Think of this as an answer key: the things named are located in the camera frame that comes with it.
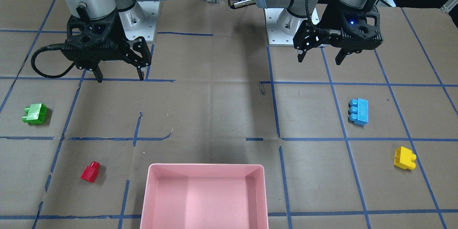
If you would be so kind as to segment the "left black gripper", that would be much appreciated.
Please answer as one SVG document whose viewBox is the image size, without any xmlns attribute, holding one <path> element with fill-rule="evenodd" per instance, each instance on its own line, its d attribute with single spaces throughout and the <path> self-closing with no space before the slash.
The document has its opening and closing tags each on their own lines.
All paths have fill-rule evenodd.
<svg viewBox="0 0 458 229">
<path fill-rule="evenodd" d="M 354 8 L 341 0 L 330 0 L 317 25 L 303 21 L 293 37 L 293 46 L 302 63 L 306 52 L 322 44 L 341 48 L 335 57 L 341 65 L 348 52 L 374 50 L 383 43 L 380 15 L 376 0 L 363 0 L 363 7 Z"/>
</svg>

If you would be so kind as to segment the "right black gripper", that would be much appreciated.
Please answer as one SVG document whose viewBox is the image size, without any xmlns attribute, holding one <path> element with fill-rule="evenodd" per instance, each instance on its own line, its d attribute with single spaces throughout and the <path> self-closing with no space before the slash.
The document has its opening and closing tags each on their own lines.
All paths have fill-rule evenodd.
<svg viewBox="0 0 458 229">
<path fill-rule="evenodd" d="M 78 68 L 94 70 L 94 77 L 102 83 L 103 74 L 97 69 L 101 61 L 121 60 L 138 69 L 140 81 L 145 79 L 145 67 L 151 64 L 151 53 L 144 37 L 129 40 L 117 10 L 106 17 L 90 20 L 88 8 L 77 7 L 77 14 L 67 22 L 67 39 L 62 53 Z"/>
</svg>

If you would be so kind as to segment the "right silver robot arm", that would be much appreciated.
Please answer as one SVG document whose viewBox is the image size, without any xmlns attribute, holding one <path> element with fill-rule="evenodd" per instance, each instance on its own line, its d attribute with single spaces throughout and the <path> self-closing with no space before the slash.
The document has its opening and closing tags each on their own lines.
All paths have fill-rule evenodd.
<svg viewBox="0 0 458 229">
<path fill-rule="evenodd" d="M 148 27 L 140 2 L 165 0 L 65 0 L 71 16 L 61 52 L 79 70 L 92 72 L 98 82 L 101 61 L 123 61 L 136 68 L 139 79 L 151 65 L 147 38 L 139 33 Z"/>
</svg>

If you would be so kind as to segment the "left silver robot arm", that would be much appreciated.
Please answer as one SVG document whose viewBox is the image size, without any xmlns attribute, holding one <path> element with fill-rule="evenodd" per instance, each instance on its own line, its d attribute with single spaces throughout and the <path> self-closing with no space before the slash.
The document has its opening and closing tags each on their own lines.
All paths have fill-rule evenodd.
<svg viewBox="0 0 458 229">
<path fill-rule="evenodd" d="M 231 9 L 255 4 L 259 8 L 281 8 L 299 25 L 288 25 L 284 30 L 293 35 L 293 47 L 302 62 L 307 51 L 323 44 L 339 48 L 335 58 L 340 65 L 347 55 L 363 50 L 374 50 L 383 43 L 379 0 L 330 0 L 321 20 L 314 24 L 311 14 L 318 0 L 241 0 L 228 2 Z"/>
</svg>

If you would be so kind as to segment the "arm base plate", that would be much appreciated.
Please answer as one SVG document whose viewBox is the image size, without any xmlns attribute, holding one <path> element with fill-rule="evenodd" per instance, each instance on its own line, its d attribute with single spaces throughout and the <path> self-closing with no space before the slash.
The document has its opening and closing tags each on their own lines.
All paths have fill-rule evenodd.
<svg viewBox="0 0 458 229">
<path fill-rule="evenodd" d="M 302 21 L 307 17 L 297 17 L 295 13 L 288 11 L 288 4 L 282 4 L 278 8 L 265 8 L 265 26 L 268 37 L 268 46 L 292 47 L 295 36 Z"/>
<path fill-rule="evenodd" d="M 159 18 L 160 2 L 137 2 L 130 10 L 120 12 L 120 19 L 127 39 L 140 36 L 147 43 L 154 43 Z"/>
</svg>

